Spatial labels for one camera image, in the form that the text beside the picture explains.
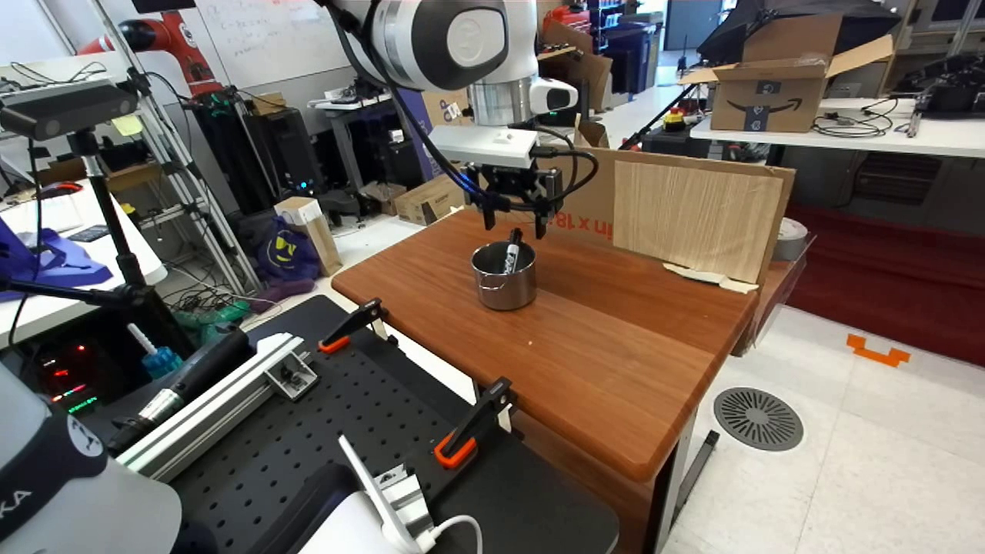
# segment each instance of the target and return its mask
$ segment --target white cable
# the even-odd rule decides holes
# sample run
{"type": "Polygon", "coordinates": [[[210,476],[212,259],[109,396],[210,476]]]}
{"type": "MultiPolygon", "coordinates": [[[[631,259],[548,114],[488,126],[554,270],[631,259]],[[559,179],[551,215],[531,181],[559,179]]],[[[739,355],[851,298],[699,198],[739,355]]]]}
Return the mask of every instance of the white cable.
{"type": "Polygon", "coordinates": [[[475,530],[475,554],[484,554],[484,526],[479,526],[472,513],[456,513],[456,518],[443,520],[439,526],[424,530],[424,533],[420,534],[420,547],[422,547],[422,550],[431,550],[431,547],[437,545],[437,538],[439,538],[447,530],[459,526],[459,522],[468,522],[468,526],[475,530]]]}

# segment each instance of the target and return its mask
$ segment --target black breadboard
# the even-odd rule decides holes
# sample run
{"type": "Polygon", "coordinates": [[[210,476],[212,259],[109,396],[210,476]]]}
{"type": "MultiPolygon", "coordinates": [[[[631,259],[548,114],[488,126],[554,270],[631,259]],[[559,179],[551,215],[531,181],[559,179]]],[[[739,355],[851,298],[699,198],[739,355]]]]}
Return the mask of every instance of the black breadboard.
{"type": "Polygon", "coordinates": [[[215,550],[267,550],[283,526],[313,518],[301,497],[334,495],[313,476],[346,464],[339,435],[352,441],[374,473],[388,472],[449,432],[422,399],[348,348],[311,360],[320,374],[300,402],[267,399],[193,468],[174,480],[184,520],[212,533],[215,550]]]}

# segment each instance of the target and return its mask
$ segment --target wooden table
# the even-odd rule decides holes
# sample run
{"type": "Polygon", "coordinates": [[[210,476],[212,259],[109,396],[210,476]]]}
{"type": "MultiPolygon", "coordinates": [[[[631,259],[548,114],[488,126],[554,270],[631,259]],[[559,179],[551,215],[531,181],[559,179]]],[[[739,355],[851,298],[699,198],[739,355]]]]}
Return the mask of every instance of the wooden table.
{"type": "Polygon", "coordinates": [[[516,405],[631,484],[654,484],[705,388],[739,342],[754,296],[686,282],[656,259],[548,235],[537,240],[537,301],[478,301],[472,251],[508,237],[478,212],[355,265],[336,290],[382,298],[392,324],[479,384],[505,374],[516,405]]]}

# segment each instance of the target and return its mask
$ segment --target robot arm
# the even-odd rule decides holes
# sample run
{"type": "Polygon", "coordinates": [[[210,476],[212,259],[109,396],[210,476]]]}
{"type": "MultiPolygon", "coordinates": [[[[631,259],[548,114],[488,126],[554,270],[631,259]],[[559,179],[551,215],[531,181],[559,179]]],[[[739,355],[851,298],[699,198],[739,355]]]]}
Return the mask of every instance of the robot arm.
{"type": "Polygon", "coordinates": [[[343,31],[352,64],[411,88],[472,88],[475,124],[531,124],[576,104],[538,81],[537,0],[317,0],[343,31]]]}

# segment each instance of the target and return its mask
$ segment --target floor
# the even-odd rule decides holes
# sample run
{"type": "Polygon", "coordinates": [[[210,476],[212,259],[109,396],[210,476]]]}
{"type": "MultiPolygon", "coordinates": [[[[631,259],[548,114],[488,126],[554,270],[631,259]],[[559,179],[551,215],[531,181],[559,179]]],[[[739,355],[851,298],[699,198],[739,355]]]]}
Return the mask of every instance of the floor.
{"type": "MultiPolygon", "coordinates": [[[[619,144],[673,94],[673,85],[656,85],[608,112],[610,141],[619,144]]],[[[348,220],[336,244],[352,265],[415,231],[385,215],[365,229],[348,220]]],[[[718,427],[710,405],[726,388],[760,388],[791,402],[804,441],[787,453],[760,453],[723,435],[665,550],[985,550],[985,370],[869,335],[872,348],[911,355],[889,370],[851,355],[851,331],[779,309],[760,342],[723,363],[694,442],[718,427]]],[[[447,363],[420,348],[413,358],[468,396],[468,381],[447,363]]]]}

